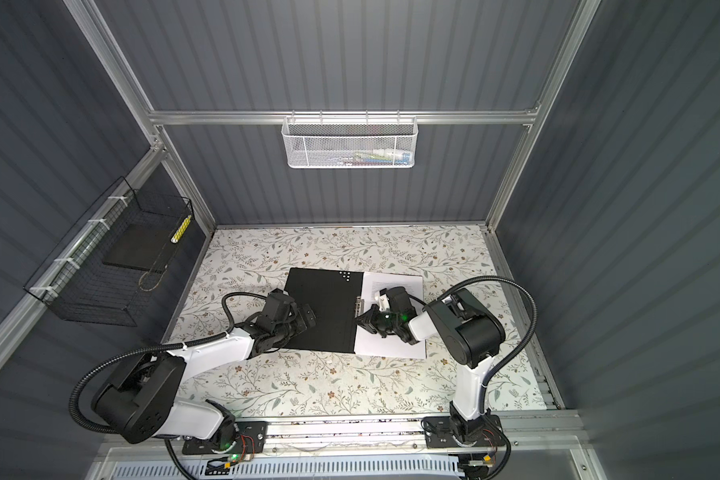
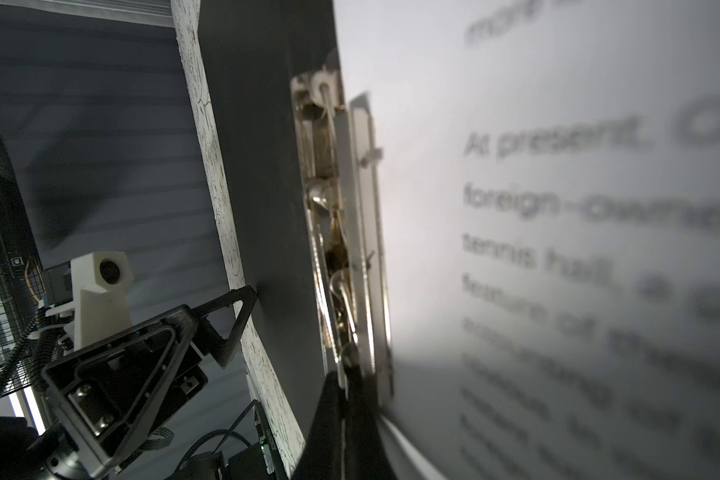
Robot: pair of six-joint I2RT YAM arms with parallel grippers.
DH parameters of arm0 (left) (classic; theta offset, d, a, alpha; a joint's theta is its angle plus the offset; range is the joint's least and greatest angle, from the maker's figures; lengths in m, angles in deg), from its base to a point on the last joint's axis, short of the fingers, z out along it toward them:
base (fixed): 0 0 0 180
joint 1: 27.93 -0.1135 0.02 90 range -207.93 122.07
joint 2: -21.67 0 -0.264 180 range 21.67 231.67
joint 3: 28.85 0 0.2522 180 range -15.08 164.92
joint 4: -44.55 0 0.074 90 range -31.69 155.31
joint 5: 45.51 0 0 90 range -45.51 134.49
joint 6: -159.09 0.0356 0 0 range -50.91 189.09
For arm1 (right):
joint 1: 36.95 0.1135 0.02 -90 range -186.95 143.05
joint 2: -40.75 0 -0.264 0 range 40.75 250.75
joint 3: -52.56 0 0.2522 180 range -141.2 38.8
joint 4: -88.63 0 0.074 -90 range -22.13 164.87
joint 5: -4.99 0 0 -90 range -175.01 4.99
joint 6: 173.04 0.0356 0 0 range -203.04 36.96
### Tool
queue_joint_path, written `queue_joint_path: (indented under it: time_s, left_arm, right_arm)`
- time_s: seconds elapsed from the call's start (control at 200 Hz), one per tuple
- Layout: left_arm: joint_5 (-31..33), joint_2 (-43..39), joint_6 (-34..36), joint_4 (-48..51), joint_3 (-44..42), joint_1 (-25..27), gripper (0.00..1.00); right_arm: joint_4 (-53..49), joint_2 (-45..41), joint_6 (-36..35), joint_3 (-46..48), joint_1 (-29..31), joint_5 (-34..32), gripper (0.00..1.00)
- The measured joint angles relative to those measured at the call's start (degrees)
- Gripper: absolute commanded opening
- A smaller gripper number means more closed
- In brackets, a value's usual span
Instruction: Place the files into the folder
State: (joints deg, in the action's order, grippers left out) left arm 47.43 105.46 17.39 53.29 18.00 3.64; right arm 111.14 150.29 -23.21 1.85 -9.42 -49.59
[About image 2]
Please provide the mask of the printed paper sheet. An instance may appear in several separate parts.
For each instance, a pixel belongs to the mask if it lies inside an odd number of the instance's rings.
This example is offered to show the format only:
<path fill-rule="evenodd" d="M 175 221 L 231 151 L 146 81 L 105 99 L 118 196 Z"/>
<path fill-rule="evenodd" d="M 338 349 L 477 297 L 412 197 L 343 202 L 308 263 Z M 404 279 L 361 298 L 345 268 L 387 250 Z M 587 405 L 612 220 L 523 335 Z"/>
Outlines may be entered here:
<path fill-rule="evenodd" d="M 720 479 L 720 1 L 338 1 L 403 479 Z"/>

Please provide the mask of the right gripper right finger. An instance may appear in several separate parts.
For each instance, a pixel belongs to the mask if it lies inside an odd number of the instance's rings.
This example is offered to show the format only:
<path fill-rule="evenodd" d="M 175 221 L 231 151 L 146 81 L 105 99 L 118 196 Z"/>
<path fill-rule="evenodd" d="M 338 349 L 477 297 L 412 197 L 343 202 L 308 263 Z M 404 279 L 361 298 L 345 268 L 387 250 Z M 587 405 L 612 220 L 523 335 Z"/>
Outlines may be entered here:
<path fill-rule="evenodd" d="M 344 475 L 346 479 L 395 479 L 378 430 L 375 411 L 363 393 L 359 367 L 345 367 Z"/>

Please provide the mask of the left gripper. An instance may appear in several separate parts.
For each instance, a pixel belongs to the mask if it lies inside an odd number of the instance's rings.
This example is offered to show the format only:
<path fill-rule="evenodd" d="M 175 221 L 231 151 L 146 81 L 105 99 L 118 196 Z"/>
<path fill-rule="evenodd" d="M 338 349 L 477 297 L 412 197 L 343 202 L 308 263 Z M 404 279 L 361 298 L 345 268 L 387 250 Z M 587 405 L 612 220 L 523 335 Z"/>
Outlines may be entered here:
<path fill-rule="evenodd" d="M 42 378 L 57 418 L 46 478 L 104 479 L 119 468 L 207 385 L 202 356 L 222 369 L 234 359 L 257 300 L 245 285 L 192 309 L 171 309 L 45 366 Z M 217 329 L 208 317 L 220 310 L 229 317 Z"/>

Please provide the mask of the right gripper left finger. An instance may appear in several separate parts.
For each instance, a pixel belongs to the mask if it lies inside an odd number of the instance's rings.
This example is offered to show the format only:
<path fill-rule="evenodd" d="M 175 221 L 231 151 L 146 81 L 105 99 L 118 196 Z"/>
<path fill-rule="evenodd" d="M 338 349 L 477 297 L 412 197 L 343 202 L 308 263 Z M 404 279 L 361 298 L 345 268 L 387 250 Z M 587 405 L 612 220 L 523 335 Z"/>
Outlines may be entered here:
<path fill-rule="evenodd" d="M 342 478 L 342 420 L 344 391 L 338 374 L 330 372 L 323 383 L 317 410 L 293 480 Z"/>

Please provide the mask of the black clip folder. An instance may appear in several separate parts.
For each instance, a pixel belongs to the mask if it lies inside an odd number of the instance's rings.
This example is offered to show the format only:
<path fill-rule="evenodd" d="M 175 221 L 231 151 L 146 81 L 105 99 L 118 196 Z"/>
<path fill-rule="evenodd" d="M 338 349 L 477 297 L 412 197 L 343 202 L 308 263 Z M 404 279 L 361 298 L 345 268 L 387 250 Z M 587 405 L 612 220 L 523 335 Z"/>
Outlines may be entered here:
<path fill-rule="evenodd" d="M 254 325 L 301 427 L 325 375 L 394 393 L 367 98 L 344 85 L 330 1 L 205 1 L 198 36 Z"/>

